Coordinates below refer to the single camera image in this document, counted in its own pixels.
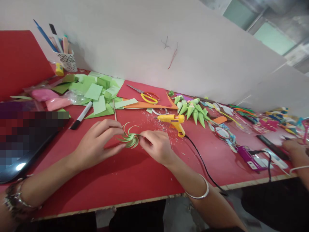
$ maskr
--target green paper flower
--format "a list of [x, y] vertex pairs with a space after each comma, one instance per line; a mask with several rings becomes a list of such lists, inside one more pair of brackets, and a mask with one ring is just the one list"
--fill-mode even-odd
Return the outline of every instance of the green paper flower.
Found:
[[132, 147], [132, 149], [133, 149], [133, 148], [135, 148], [135, 147], [138, 145], [138, 142], [139, 142], [139, 140], [138, 140], [138, 135], [139, 135], [139, 134], [130, 133], [130, 129], [131, 129], [132, 127], [135, 127], [136, 125], [130, 127], [130, 128], [128, 129], [128, 132], [126, 132], [125, 127], [126, 127], [126, 125], [127, 125], [128, 123], [130, 123], [130, 122], [127, 122], [127, 123], [123, 126], [123, 130], [125, 131], [124, 135], [122, 136], [123, 139], [118, 139], [118, 140], [121, 141], [121, 142], [125, 142], [125, 143], [126, 143], [126, 148], [129, 148], [129, 147], [132, 147], [132, 146], [133, 146], [133, 147]]

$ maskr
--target blue pencil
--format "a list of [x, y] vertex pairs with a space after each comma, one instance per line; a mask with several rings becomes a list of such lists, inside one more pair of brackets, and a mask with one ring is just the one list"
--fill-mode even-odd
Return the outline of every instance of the blue pencil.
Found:
[[54, 50], [54, 52], [58, 52], [57, 48], [52, 44], [51, 40], [48, 38], [48, 36], [45, 34], [45, 32], [43, 31], [43, 29], [38, 25], [38, 23], [33, 20], [35, 22], [35, 24], [37, 25], [39, 31], [41, 32], [41, 34], [43, 35], [43, 37], [46, 39], [46, 41], [48, 42], [48, 44], [51, 46], [51, 48]]

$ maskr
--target hand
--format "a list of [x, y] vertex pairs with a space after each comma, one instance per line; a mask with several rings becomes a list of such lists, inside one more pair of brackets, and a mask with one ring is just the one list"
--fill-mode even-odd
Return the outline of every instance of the hand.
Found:
[[302, 145], [302, 143], [303, 143], [302, 139], [284, 140], [282, 142], [282, 147], [290, 154], [292, 152], [303, 152], [303, 151], [305, 152], [306, 147], [308, 147], [308, 143], [306, 145]]
[[123, 133], [120, 122], [111, 119], [96, 122], [82, 138], [77, 149], [68, 156], [68, 166], [75, 171], [82, 171], [119, 153], [125, 144], [110, 149], [103, 147], [114, 135]]
[[140, 145], [155, 161], [164, 166], [172, 164], [177, 157], [170, 145], [168, 134], [162, 131], [143, 131], [140, 133]]

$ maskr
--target person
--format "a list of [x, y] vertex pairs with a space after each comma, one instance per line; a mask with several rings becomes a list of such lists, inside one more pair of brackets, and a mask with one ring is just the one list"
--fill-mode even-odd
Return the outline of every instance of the person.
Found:
[[[308, 143], [285, 140], [282, 147], [289, 153], [294, 168], [309, 165]], [[276, 231], [308, 231], [309, 168], [294, 172], [298, 178], [243, 188], [244, 210]]]
[[[5, 204], [0, 205], [0, 231], [13, 231], [65, 182], [119, 153], [125, 144], [110, 149], [104, 149], [104, 145], [113, 136], [123, 133], [120, 122], [110, 119], [97, 122], [85, 134], [74, 152], [41, 173], [10, 185], [6, 192], [0, 194], [5, 201]], [[174, 174], [212, 230], [247, 231], [220, 193], [173, 152], [167, 133], [148, 130], [140, 135], [142, 148]]]

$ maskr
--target purple device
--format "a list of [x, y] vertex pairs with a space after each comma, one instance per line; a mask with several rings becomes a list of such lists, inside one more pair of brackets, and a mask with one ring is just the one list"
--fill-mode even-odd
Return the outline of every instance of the purple device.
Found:
[[255, 155], [251, 155], [250, 152], [254, 153], [249, 147], [247, 146], [240, 146], [238, 147], [238, 153], [244, 159], [244, 161], [249, 165], [249, 167], [259, 173], [260, 171], [267, 170], [267, 167], [262, 167], [254, 157], [258, 158]]

